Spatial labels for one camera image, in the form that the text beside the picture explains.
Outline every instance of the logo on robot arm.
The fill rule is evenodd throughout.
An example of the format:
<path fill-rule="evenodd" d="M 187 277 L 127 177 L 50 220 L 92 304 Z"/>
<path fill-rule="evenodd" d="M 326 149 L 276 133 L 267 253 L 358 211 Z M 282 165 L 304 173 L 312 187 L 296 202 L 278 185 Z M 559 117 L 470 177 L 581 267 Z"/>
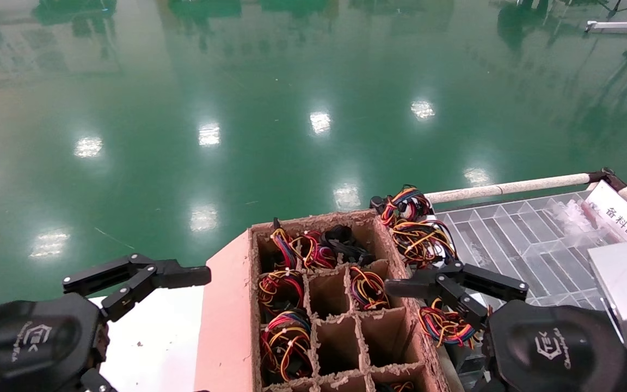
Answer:
<path fill-rule="evenodd" d="M 23 324 L 18 335 L 16 335 L 16 341 L 13 344 L 13 350 L 11 351 L 11 362 L 18 360 L 18 355 L 21 353 L 22 346 L 30 345 L 28 352 L 37 352 L 38 345 L 47 342 L 50 338 L 50 331 L 52 327 L 48 327 L 44 323 L 37 327 L 28 328 L 33 325 L 32 321 Z"/>
<path fill-rule="evenodd" d="M 548 360 L 556 359 L 559 355 L 564 355 L 565 369 L 572 368 L 570 363 L 570 349 L 565 343 L 565 337 L 558 328 L 553 328 L 554 338 L 548 336 L 548 332 L 538 332 L 538 336 L 533 338 L 536 341 L 536 351 Z"/>
<path fill-rule="evenodd" d="M 47 339 L 50 337 L 50 331 L 52 327 L 48 327 L 44 323 L 37 327 L 30 328 L 26 331 L 26 336 L 23 338 L 23 344 L 30 344 L 30 348 L 28 348 L 28 352 L 37 351 L 38 345 L 40 343 L 47 342 Z"/>

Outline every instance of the cardboard box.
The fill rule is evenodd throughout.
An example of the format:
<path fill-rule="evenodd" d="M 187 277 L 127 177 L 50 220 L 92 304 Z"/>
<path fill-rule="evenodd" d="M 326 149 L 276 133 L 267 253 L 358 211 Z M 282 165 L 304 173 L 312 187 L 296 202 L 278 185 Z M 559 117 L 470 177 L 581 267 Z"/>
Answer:
<path fill-rule="evenodd" d="M 290 236 L 334 225 L 353 234 L 377 261 L 370 268 L 382 278 L 407 278 L 388 229 L 372 210 L 330 213 L 283 221 Z M 390 298 L 391 309 L 361 311 L 351 296 L 350 265 L 304 274 L 304 308 L 311 318 L 309 358 L 313 376 L 266 385 L 261 377 L 259 334 L 265 327 L 257 301 L 259 277 L 269 253 L 272 223 L 254 225 L 207 265 L 196 369 L 196 390 L 253 392 L 374 392 L 375 382 L 411 381 L 416 392 L 446 392 L 434 343 L 420 326 L 420 302 Z"/>

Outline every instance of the green epoxy floor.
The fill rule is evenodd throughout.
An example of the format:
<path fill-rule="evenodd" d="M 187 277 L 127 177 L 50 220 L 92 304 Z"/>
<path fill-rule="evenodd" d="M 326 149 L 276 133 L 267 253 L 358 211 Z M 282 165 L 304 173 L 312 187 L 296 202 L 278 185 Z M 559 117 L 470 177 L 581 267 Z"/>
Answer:
<path fill-rule="evenodd" d="M 627 181 L 627 34 L 545 1 L 0 0 L 0 302 L 403 183 Z"/>

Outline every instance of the bundled wire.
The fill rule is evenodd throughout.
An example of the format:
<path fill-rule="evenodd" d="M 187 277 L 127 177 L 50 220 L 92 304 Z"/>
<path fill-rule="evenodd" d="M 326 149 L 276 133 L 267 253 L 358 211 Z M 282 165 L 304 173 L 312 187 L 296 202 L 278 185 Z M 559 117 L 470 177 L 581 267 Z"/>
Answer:
<path fill-rule="evenodd" d="M 381 222 L 385 226 L 393 226 L 396 221 L 420 221 L 432 213 L 432 204 L 415 186 L 404 185 L 395 197 L 386 198 L 386 205 L 381 212 Z"/>
<path fill-rule="evenodd" d="M 258 288 L 258 302 L 273 316 L 304 307 L 304 280 L 298 271 L 268 273 L 258 282 Z"/>
<path fill-rule="evenodd" d="M 391 228 L 391 238 L 401 255 L 405 256 L 407 265 L 427 268 L 435 263 L 457 258 L 451 233 L 439 220 L 399 220 Z"/>
<path fill-rule="evenodd" d="M 303 310 L 277 315 L 261 334 L 264 370 L 284 382 L 310 376 L 310 336 L 311 323 Z"/>
<path fill-rule="evenodd" d="M 420 308 L 418 317 L 425 333 L 437 340 L 437 347 L 442 344 L 468 345 L 472 349 L 474 342 L 479 341 L 475 336 L 476 330 L 457 312 L 442 310 L 442 301 L 439 298 L 432 305 Z"/>
<path fill-rule="evenodd" d="M 371 271 L 363 271 L 357 266 L 351 266 L 353 271 L 352 292 L 363 310 L 388 309 L 389 298 L 384 291 L 384 281 Z"/>
<path fill-rule="evenodd" d="M 338 264 L 338 256 L 343 262 L 368 265 L 374 255 L 364 249 L 353 236 L 349 226 L 336 225 L 320 233 L 305 231 L 304 235 L 291 239 L 274 218 L 274 231 L 271 239 L 281 252 L 281 262 L 274 263 L 276 270 L 294 270 L 301 261 L 307 270 L 330 270 Z"/>
<path fill-rule="evenodd" d="M 413 392 L 415 387 L 413 387 L 413 383 L 406 382 L 396 382 L 393 384 L 381 384 L 377 383 L 374 385 L 376 392 Z"/>
<path fill-rule="evenodd" d="M 330 248 L 334 255 L 342 255 L 343 262 L 366 266 L 375 260 L 374 255 L 361 246 L 350 226 L 335 225 L 319 237 L 321 246 Z"/>
<path fill-rule="evenodd" d="M 307 270 L 317 270 L 319 268 L 335 268 L 337 264 L 336 256 L 333 249 L 328 246 L 322 246 L 319 241 L 321 233 L 318 231 L 304 231 L 303 236 L 299 236 L 290 243 L 294 253 L 302 261 L 304 268 Z M 306 250 L 306 255 L 297 251 L 298 248 Z"/>
<path fill-rule="evenodd" d="M 271 239 L 279 251 L 282 252 L 282 256 L 284 256 L 284 260 L 281 264 L 275 263 L 276 270 L 285 270 L 286 268 L 294 270 L 297 267 L 297 253 L 291 246 L 291 238 L 289 238 L 286 231 L 279 225 L 277 218 L 274 219 L 274 232 L 271 234 Z"/>

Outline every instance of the table surface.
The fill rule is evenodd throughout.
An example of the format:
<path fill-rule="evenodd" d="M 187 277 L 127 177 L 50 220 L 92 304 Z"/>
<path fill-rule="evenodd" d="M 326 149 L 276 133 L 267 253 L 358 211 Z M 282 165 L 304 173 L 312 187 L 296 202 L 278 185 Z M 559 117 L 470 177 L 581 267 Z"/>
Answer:
<path fill-rule="evenodd" d="M 204 287 L 159 289 L 109 323 L 101 374 L 119 392 L 193 392 Z M 92 298 L 96 305 L 105 297 Z"/>

